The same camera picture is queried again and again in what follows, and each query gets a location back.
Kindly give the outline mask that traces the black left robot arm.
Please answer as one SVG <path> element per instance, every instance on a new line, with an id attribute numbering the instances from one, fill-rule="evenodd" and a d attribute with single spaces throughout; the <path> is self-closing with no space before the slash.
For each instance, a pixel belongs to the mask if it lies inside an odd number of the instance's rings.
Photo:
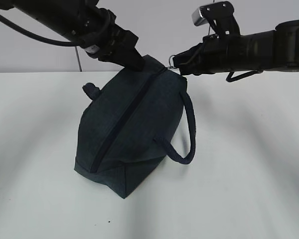
<path id="1" fill-rule="evenodd" d="M 142 71 L 145 60 L 136 50 L 138 37 L 116 24 L 116 15 L 96 0 L 9 0 L 69 41 L 77 41 L 91 58 Z"/>

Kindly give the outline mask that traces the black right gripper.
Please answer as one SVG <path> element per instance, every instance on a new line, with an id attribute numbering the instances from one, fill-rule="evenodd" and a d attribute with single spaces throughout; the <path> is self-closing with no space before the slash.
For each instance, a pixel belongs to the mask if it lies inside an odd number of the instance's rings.
<path id="1" fill-rule="evenodd" d="M 231 68 L 227 63 L 229 43 L 229 37 L 220 38 L 217 34 L 205 36 L 203 37 L 203 43 L 176 54 L 173 58 L 173 66 L 179 67 L 182 76 L 231 72 Z M 190 64 L 202 49 L 202 64 Z"/>

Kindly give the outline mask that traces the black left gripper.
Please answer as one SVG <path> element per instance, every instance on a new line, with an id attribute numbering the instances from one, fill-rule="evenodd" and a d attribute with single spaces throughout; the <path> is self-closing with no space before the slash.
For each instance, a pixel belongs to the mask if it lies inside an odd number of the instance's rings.
<path id="1" fill-rule="evenodd" d="M 105 8 L 77 7 L 77 44 L 92 58 L 130 70 L 143 70 L 144 58 L 135 46 L 138 37 L 116 24 L 116 16 Z"/>

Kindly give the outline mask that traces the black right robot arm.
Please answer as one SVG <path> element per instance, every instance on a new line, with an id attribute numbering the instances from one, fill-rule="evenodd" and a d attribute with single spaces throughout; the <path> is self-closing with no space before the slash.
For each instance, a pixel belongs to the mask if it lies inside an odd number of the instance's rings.
<path id="1" fill-rule="evenodd" d="M 299 72 L 299 20 L 250 35 L 205 37 L 203 42 L 175 55 L 173 64 L 182 75 Z"/>

